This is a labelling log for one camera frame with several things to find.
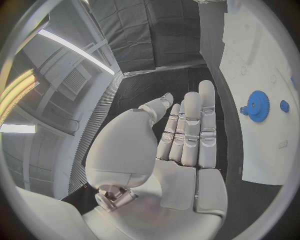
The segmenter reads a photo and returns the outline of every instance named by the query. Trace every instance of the fluorescent light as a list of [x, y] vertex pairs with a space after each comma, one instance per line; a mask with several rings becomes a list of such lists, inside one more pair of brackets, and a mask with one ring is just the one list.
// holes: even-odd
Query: fluorescent light
[[0, 133], [34, 134], [36, 133], [36, 125], [2, 124]]
[[13, 107], [37, 85], [33, 69], [23, 73], [0, 95], [0, 126], [11, 112]]
[[102, 62], [100, 62], [99, 60], [97, 60], [96, 58], [94, 58], [93, 56], [89, 55], [88, 53], [86, 53], [85, 51], [81, 50], [79, 47], [73, 45], [72, 43], [62, 39], [59, 36], [56, 36], [55, 34], [48, 32], [44, 29], [42, 29], [41, 31], [38, 32], [39, 34], [52, 39], [64, 46], [66, 46], [67, 48], [75, 51], [76, 53], [80, 54], [81, 56], [85, 57], [86, 59], [90, 60], [91, 62], [93, 62], [94, 64], [98, 65], [100, 68], [104, 69], [105, 71], [107, 71], [108, 73], [110, 73], [111, 75], [115, 75], [115, 72], [113, 70], [111, 70], [109, 67], [105, 66]]

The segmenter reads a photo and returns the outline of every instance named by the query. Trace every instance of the air vent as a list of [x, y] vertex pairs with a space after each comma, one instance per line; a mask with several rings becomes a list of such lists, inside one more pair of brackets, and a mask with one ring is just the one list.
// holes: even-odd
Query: air vent
[[88, 80], [74, 68], [63, 80], [63, 84], [77, 95], [87, 81]]

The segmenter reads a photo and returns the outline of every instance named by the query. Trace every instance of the blue knob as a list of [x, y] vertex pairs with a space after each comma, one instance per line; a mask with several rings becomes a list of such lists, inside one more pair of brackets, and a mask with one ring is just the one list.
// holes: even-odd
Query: blue knob
[[247, 106], [242, 106], [240, 109], [239, 109], [239, 112], [241, 114], [244, 114], [245, 116], [248, 115], [248, 107]]
[[290, 111], [290, 105], [286, 101], [282, 100], [280, 102], [280, 109], [285, 113], [288, 113]]

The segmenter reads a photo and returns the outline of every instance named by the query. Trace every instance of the white robotic hand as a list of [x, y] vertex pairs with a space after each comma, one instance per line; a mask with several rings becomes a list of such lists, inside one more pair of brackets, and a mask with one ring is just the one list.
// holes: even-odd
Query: white robotic hand
[[180, 107], [173, 106], [156, 157], [189, 167], [214, 168], [216, 137], [215, 88], [211, 81], [204, 80], [199, 93], [188, 92]]
[[130, 188], [145, 183], [153, 172], [157, 139], [152, 131], [173, 104], [173, 96], [147, 102], [123, 112], [98, 134], [87, 158], [88, 183], [99, 190], [98, 204], [113, 211], [136, 198]]

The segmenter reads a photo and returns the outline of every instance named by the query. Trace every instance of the ribbed metal strip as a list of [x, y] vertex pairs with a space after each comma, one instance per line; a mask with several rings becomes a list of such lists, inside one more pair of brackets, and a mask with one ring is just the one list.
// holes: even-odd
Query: ribbed metal strip
[[68, 186], [68, 194], [75, 192], [87, 182], [86, 170], [81, 164], [82, 160], [84, 159], [87, 150], [92, 143], [92, 140], [94, 139], [96, 133], [98, 132], [101, 124], [107, 117], [116, 92], [123, 78], [124, 76], [121, 71], [119, 71], [114, 76], [113, 80], [110, 82], [100, 100], [98, 101], [86, 124], [74, 157], [70, 174], [70, 182]]

